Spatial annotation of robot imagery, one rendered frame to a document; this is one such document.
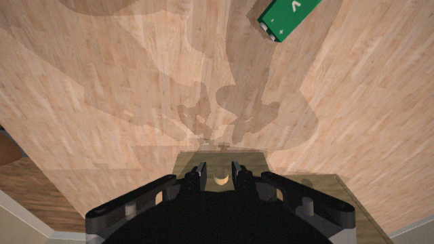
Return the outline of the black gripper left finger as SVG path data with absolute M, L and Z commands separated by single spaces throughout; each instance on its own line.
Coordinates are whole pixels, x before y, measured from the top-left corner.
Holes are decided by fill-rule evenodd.
M 88 211 L 85 215 L 86 244 L 102 244 L 113 232 L 141 212 L 162 201 L 201 193 L 207 182 L 206 162 L 200 162 L 182 179 L 168 174 Z M 158 204 L 160 204 L 158 203 Z

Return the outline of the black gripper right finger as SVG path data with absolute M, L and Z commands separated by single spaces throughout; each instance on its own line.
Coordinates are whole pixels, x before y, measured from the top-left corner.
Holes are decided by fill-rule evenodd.
M 355 208 L 340 199 L 270 171 L 253 176 L 232 161 L 234 193 L 256 197 L 296 214 L 323 233 L 333 244 L 357 244 Z M 277 189 L 283 200 L 277 198 Z

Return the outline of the green nine-volt battery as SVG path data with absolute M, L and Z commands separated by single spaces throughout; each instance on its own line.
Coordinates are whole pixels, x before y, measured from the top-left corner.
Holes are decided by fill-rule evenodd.
M 257 21 L 271 41 L 282 42 L 322 0 L 272 0 Z

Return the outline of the light wooden chest of drawers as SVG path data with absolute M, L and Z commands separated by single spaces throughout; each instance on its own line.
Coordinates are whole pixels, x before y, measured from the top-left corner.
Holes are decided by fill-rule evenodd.
M 285 178 L 319 178 L 319 177 L 335 177 L 340 185 L 345 189 L 348 195 L 352 198 L 355 204 L 360 208 L 366 218 L 371 222 L 374 228 L 378 231 L 381 237 L 386 241 L 387 244 L 394 244 L 392 240 L 387 236 L 384 230 L 378 225 L 378 223 L 374 220 L 374 218 L 368 213 L 365 207 L 359 202 L 359 200 L 355 197 L 355 195 L 349 190 L 346 184 L 340 179 L 337 174 L 311 174 L 311 175 L 280 175 Z

